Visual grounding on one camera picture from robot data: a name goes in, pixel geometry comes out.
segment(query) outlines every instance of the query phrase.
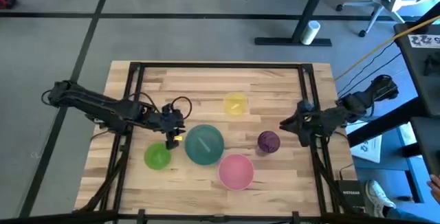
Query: pink bowl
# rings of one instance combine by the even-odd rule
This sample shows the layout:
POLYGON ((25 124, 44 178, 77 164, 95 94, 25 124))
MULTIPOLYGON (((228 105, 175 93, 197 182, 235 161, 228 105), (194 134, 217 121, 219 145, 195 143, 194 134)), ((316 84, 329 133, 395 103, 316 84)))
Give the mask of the pink bowl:
POLYGON ((244 190, 254 178, 254 166, 244 155, 228 155, 219 165, 219 179, 229 190, 244 190))

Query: sneaker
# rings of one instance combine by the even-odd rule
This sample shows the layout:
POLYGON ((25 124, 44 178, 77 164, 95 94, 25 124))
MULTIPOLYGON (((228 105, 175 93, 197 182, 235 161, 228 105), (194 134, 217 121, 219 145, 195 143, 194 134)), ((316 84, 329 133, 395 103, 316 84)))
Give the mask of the sneaker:
POLYGON ((395 203, 393 203, 388 197, 386 197, 384 190, 380 187, 380 184, 375 180, 370 180, 366 182, 365 185, 366 197, 374 205, 374 216, 385 218, 382 210, 384 206, 390 208, 396 208, 395 203))

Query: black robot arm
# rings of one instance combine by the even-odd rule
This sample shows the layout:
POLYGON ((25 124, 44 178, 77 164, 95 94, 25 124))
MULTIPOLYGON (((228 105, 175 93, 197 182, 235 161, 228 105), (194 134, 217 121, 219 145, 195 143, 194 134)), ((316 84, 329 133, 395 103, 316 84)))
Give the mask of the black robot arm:
POLYGON ((365 91, 343 96, 336 107, 315 110, 306 100, 297 104, 295 114, 280 123, 280 129, 298 135, 301 146, 310 145, 315 137, 329 137, 339 126, 358 121, 375 101, 393 99, 399 91, 390 76, 376 77, 365 91))
POLYGON ((145 93, 134 93, 129 97, 146 95, 151 104, 132 101, 129 97, 115 100, 87 90, 70 80, 55 82, 54 88, 48 93, 47 104, 80 109, 86 113, 88 119, 99 124, 101 128, 108 128, 112 133, 126 135, 131 131, 131 126, 165 133, 167 149, 179 146, 175 137, 185 132, 180 129, 185 127, 184 117, 180 110, 174 109, 173 103, 164 105, 160 111, 145 93))

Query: desk leg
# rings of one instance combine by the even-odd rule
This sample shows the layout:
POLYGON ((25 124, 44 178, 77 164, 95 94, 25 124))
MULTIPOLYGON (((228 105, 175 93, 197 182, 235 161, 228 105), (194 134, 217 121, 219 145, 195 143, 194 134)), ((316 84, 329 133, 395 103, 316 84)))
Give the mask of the desk leg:
MULTIPOLYGON (((313 15, 319 0, 308 0, 307 5, 302 11, 301 18, 296 26, 295 32, 291 38, 255 38, 256 45, 303 45, 300 42, 301 35, 313 15)), ((310 45, 306 46, 331 46, 329 38, 315 38, 310 45)))
POLYGON ((420 146, 417 142, 411 145, 403 146, 401 151, 405 158, 421 155, 420 146))
POLYGON ((425 108, 419 97, 413 98, 407 103, 397 107, 390 113, 369 122, 348 135, 350 147, 368 141, 371 138, 410 121, 411 117, 425 116, 425 108))

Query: green bowl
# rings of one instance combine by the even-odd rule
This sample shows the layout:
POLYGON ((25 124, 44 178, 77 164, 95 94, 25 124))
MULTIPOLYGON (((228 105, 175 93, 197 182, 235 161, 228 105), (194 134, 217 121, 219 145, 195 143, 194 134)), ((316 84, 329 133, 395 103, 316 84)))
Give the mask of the green bowl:
POLYGON ((155 143, 149 146, 144 153, 145 164, 153 170, 165 168, 171 161, 171 153, 165 148, 165 144, 155 143))
POLYGON ((224 149, 223 136, 211 125, 198 125, 191 129, 185 138, 186 154, 194 163, 202 166, 217 162, 224 149))

